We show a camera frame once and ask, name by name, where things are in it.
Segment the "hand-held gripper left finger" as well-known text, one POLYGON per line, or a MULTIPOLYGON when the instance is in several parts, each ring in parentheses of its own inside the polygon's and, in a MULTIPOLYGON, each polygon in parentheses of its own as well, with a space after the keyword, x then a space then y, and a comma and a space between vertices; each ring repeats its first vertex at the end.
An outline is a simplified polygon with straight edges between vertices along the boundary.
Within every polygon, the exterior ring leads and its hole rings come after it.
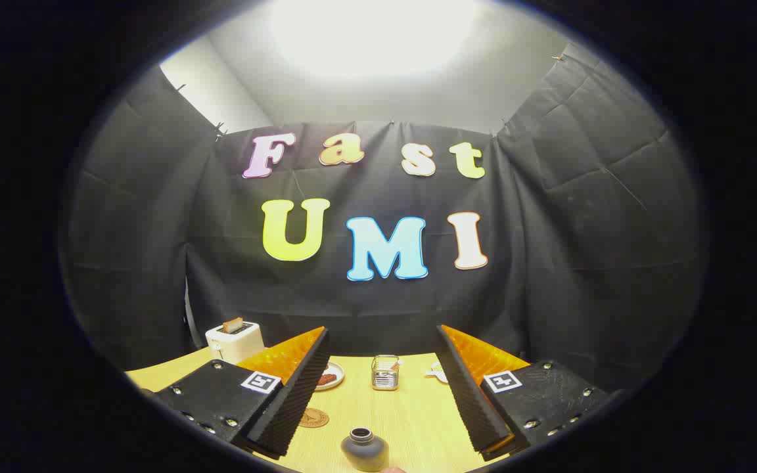
POLYGON ((240 363, 213 359, 154 398, 208 436, 277 460, 327 368, 328 344, 316 327, 240 363))

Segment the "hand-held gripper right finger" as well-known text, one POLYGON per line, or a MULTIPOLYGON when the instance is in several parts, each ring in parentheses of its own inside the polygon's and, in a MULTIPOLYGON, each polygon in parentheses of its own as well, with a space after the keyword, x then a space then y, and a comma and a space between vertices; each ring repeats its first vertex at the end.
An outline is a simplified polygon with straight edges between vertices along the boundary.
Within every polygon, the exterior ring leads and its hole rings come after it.
POLYGON ((485 461, 558 438, 609 401, 606 390, 564 363, 530 363, 447 325, 436 332, 436 356, 472 448, 485 461))

